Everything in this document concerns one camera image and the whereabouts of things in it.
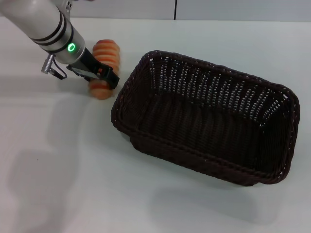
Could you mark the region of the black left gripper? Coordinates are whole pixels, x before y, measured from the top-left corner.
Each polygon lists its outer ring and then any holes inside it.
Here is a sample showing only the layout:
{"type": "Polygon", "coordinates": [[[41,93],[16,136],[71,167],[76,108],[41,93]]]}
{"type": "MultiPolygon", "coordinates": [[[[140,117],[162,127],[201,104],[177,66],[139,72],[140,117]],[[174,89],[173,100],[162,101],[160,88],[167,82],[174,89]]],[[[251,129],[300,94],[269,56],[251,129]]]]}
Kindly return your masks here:
{"type": "MultiPolygon", "coordinates": [[[[93,54],[85,49],[81,57],[73,64],[70,64],[70,70],[77,74],[97,74],[101,81],[106,81],[111,89],[115,89],[119,83],[119,77],[112,67],[99,62],[93,54]]],[[[84,76],[87,82],[92,79],[84,76]]]]}

